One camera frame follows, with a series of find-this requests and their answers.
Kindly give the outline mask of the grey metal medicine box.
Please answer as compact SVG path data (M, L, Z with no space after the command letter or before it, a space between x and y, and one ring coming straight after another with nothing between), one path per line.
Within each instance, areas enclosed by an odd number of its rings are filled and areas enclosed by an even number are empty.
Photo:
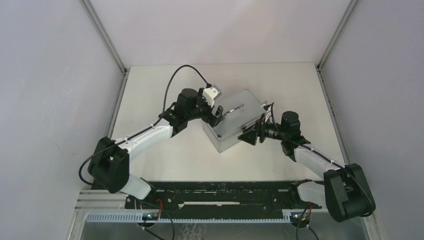
M238 136L252 126L265 112L263 103L248 89L218 99L216 104L223 107L224 119L217 126L202 124L202 129L218 153L239 143Z

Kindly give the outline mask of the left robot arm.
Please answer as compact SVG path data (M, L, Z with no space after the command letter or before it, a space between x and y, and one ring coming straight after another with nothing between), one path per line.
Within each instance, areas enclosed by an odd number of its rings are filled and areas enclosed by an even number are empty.
M143 208L153 207L156 194L147 181L130 174L130 162L150 147L180 133L192 120L201 119L215 127L224 119L223 107L215 106L221 94L215 85L199 90L183 89L158 120L145 129L117 139L101 138L93 155L86 160L87 172L109 193L131 195Z

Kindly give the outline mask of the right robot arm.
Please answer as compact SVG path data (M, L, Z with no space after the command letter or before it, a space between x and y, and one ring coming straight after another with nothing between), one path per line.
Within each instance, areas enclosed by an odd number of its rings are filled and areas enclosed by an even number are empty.
M289 194L289 203L293 207L302 208L308 202L316 204L326 208L339 223L373 214L376 203L361 166L336 161L317 150L301 134L296 112L284 112L280 123L274 120L267 121L262 116L244 129L238 139L253 146L266 139L280 141L285 156L320 177L322 183L303 180L295 185L295 191Z

